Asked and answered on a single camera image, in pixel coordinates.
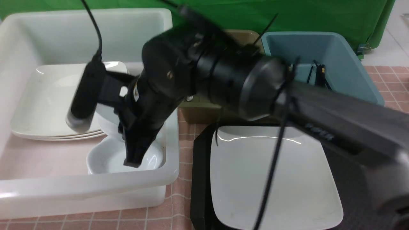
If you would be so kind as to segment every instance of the white plate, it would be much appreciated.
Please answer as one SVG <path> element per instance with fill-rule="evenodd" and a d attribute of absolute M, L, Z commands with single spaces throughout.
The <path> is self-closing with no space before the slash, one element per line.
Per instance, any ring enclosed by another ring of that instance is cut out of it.
<path fill-rule="evenodd" d="M 107 137 L 88 154 L 88 172 L 90 174 L 103 174 L 157 169 L 163 161 L 163 149 L 157 141 L 154 141 L 146 151 L 142 164 L 138 168 L 124 166 L 125 157 L 125 143 Z"/>
<path fill-rule="evenodd" d="M 19 136 L 16 134 L 16 136 L 25 138 L 25 139 L 30 139 L 30 140 L 43 140 L 43 141 L 73 141 L 73 140 L 85 140 L 85 139 L 90 139 L 90 138 L 97 138 L 104 136 L 105 133 L 97 133 L 97 134 L 92 134 L 88 136 L 83 136 L 83 137 L 67 137 L 67 138 L 41 138 L 41 137 L 34 137 L 34 136 Z"/>
<path fill-rule="evenodd" d="M 142 62 L 133 63 L 127 67 L 129 72 L 132 72 L 135 76 L 139 75 L 144 69 Z M 124 142 L 122 134 L 118 133 L 119 118 L 118 115 L 114 113 L 114 108 L 98 104 L 95 109 L 94 119 L 98 120 L 101 130 L 106 133 L 106 135 Z"/>
<path fill-rule="evenodd" d="M 105 62 L 107 70 L 127 72 L 125 64 Z M 82 76 L 85 64 L 43 65 L 31 75 L 20 99 L 11 130 L 22 136 L 75 135 L 65 123 L 68 109 Z M 100 130 L 94 120 L 89 132 Z"/>
<path fill-rule="evenodd" d="M 78 135 L 69 135 L 69 136 L 58 136 L 58 137 L 38 137 L 38 136 L 23 136 L 23 138 L 27 139 L 41 139 L 41 140 L 58 140 L 58 139 L 71 139 L 71 138 L 84 138 L 84 137 L 89 137 L 89 136 L 95 136 L 99 134 L 103 134 L 103 131 L 95 131 L 91 133 L 84 133 L 84 134 L 78 134 Z"/>
<path fill-rule="evenodd" d="M 223 126 L 211 146 L 214 211 L 231 228 L 253 228 L 279 127 Z M 338 191 L 321 144 L 285 130 L 261 230 L 322 230 L 343 218 Z"/>

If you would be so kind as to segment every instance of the green screen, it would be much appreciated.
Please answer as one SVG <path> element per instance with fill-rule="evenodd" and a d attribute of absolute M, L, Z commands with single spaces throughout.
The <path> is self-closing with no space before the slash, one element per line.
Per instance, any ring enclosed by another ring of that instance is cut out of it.
<path fill-rule="evenodd" d="M 224 29 L 261 32 L 279 13 L 269 31 L 326 31 L 359 44 L 379 45 L 395 0 L 175 0 L 208 16 Z M 157 0 L 87 0 L 91 9 L 159 7 Z M 80 0 L 0 0 L 0 17 L 32 11 L 83 9 Z M 173 23 L 182 22 L 173 14 Z"/>

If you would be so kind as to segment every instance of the light blue plastic bin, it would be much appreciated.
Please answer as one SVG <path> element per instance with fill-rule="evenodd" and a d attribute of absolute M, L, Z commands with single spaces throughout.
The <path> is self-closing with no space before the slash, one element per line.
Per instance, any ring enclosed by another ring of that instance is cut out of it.
<path fill-rule="evenodd" d="M 294 63 L 300 56 L 296 80 L 306 82 L 313 60 L 325 65 L 333 91 L 384 106 L 385 102 L 345 38 L 329 32 L 268 32 L 261 37 L 265 54 Z M 315 83 L 313 69 L 310 84 Z"/>

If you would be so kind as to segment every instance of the wire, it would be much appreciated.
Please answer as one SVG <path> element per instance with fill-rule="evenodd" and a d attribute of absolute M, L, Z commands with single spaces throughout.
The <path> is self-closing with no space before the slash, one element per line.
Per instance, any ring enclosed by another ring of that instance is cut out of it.
<path fill-rule="evenodd" d="M 294 102 L 293 97 L 291 96 L 291 82 L 295 78 L 295 71 L 296 71 L 296 66 L 298 65 L 298 62 L 299 62 L 299 57 L 297 57 L 294 65 L 293 65 L 293 70 L 291 71 L 290 76 L 280 86 L 280 88 L 285 90 L 287 96 L 286 96 L 285 102 L 284 102 L 284 112 L 283 112 L 282 119 L 281 119 L 281 125 L 280 125 L 277 144 L 276 144 L 275 149 L 274 149 L 274 153 L 273 153 L 273 157 L 272 157 L 272 161 L 271 161 L 271 164 L 270 164 L 270 169 L 269 169 L 269 173 L 268 173 L 268 177 L 267 177 L 267 182 L 265 183 L 263 199 L 261 200 L 260 208 L 259 208 L 259 211 L 258 211 L 257 219 L 256 219 L 256 222 L 254 224 L 253 230 L 259 230 L 259 228 L 260 228 L 261 221 L 263 220 L 263 216 L 264 216 L 264 212 L 265 212 L 265 207 L 267 206 L 268 196 L 270 194 L 271 186 L 273 184 L 274 172 L 275 172 L 277 161 L 278 161 L 278 158 L 279 158 L 281 143 L 282 143 L 283 137 L 284 137 L 284 130 L 285 130 L 285 126 L 286 126 L 287 121 L 288 121 L 288 115 L 290 113 L 290 103 L 291 103 L 291 101 Z"/>
<path fill-rule="evenodd" d="M 90 10 L 90 8 L 88 7 L 88 4 L 85 2 L 85 0 L 81 0 L 81 2 L 82 2 L 82 5 L 84 5 L 85 9 L 87 10 L 88 15 L 90 16 L 91 21 L 92 21 L 92 24 L 94 25 L 94 28 L 95 28 L 95 30 L 96 30 L 96 32 L 97 32 L 97 35 L 98 35 L 99 47 L 98 47 L 98 50 L 97 50 L 97 52 L 95 53 L 94 57 L 99 57 L 100 59 L 102 59 L 102 58 L 101 58 L 101 55 L 102 55 L 102 36 L 101 36 L 101 32 L 99 31 L 97 22 L 95 21 L 95 18 L 94 18 L 94 16 L 93 16 L 92 13 L 91 13 L 91 10 Z"/>
<path fill-rule="evenodd" d="M 314 66 L 312 65 L 312 66 L 311 66 L 311 69 L 310 69 L 310 73 L 308 74 L 307 84 L 310 82 L 311 74 L 312 74 L 312 69 L 313 69 L 313 68 L 314 68 Z"/>
<path fill-rule="evenodd" d="M 160 1 L 163 2 L 163 3 L 165 3 L 166 5 L 171 6 L 171 7 L 174 7 L 174 8 L 178 8 L 178 7 L 179 7 L 178 4 L 176 4 L 176 3 L 174 3 L 174 2 L 171 2 L 171 1 L 168 1 L 168 0 L 160 0 Z"/>
<path fill-rule="evenodd" d="M 261 34 L 258 36 L 258 38 L 253 42 L 253 45 L 255 45 L 261 38 L 261 36 L 267 32 L 267 30 L 270 28 L 270 26 L 273 24 L 273 22 L 276 20 L 277 16 L 279 14 L 274 15 L 273 19 L 268 23 L 268 25 L 264 28 L 263 32 L 261 32 Z"/>

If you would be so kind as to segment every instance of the white tiled floor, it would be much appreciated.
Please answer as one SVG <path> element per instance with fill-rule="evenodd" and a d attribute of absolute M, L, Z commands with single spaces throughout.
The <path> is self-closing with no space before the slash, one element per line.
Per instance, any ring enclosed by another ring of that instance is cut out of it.
<path fill-rule="evenodd" d="M 401 15 L 409 13 L 408 0 L 396 0 L 380 45 L 365 54 L 363 65 L 409 66 L 409 27 Z"/>

